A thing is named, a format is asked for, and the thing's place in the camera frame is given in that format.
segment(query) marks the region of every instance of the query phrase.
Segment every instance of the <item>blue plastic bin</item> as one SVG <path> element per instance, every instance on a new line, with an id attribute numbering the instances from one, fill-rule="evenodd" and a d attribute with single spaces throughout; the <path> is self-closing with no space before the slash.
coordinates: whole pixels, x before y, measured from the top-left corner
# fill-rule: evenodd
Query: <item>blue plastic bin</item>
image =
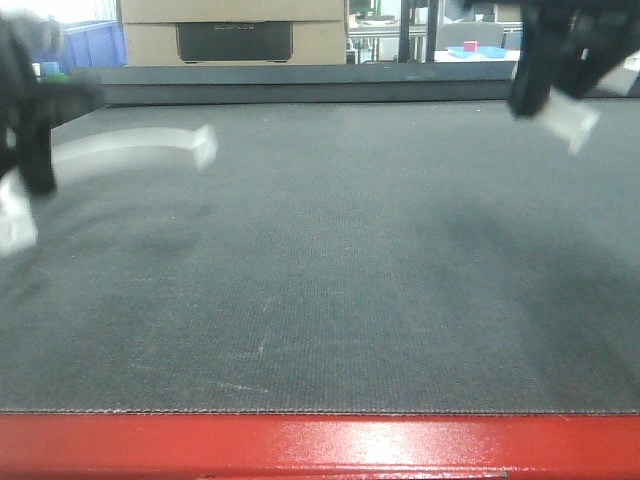
<path id="1" fill-rule="evenodd" d="M 91 21 L 66 24 L 63 56 L 37 56 L 34 61 L 58 62 L 60 71 L 74 67 L 107 67 L 127 64 L 124 32 L 116 21 Z"/>

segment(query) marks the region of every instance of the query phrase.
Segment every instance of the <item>black label on box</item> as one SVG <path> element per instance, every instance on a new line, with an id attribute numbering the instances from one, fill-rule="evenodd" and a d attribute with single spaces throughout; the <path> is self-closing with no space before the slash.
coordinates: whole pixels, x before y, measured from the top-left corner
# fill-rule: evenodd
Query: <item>black label on box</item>
<path id="1" fill-rule="evenodd" d="M 177 28 L 185 62 L 287 61 L 293 55 L 291 22 L 180 23 Z"/>

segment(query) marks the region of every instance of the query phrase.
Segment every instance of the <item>green object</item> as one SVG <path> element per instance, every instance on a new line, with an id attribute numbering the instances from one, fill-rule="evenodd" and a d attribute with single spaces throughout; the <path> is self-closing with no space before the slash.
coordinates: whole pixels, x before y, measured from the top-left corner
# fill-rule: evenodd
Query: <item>green object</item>
<path id="1" fill-rule="evenodd" d="M 349 13 L 374 12 L 375 7 L 371 6 L 371 0 L 351 0 L 349 2 Z"/>
<path id="2" fill-rule="evenodd" d="M 69 81 L 69 75 L 66 73 L 54 73 L 45 77 L 47 83 L 67 83 Z"/>

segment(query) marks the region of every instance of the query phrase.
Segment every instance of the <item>red table edge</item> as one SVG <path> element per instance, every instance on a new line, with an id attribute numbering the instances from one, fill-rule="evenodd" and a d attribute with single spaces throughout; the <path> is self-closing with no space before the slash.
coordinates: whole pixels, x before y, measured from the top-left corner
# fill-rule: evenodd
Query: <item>red table edge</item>
<path id="1" fill-rule="evenodd" d="M 0 478 L 640 478 L 640 415 L 0 414 Z"/>

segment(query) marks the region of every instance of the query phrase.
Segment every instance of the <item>gray felt mat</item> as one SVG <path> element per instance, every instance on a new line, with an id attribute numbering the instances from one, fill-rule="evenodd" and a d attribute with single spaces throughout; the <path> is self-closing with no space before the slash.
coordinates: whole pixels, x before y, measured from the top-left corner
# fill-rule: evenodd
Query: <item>gray felt mat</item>
<path id="1" fill-rule="evenodd" d="M 220 151 L 34 205 L 39 245 L 0 259 L 0 409 L 639 412 L 640 107 L 598 106 L 576 157 L 502 103 L 65 125 L 212 123 Z"/>

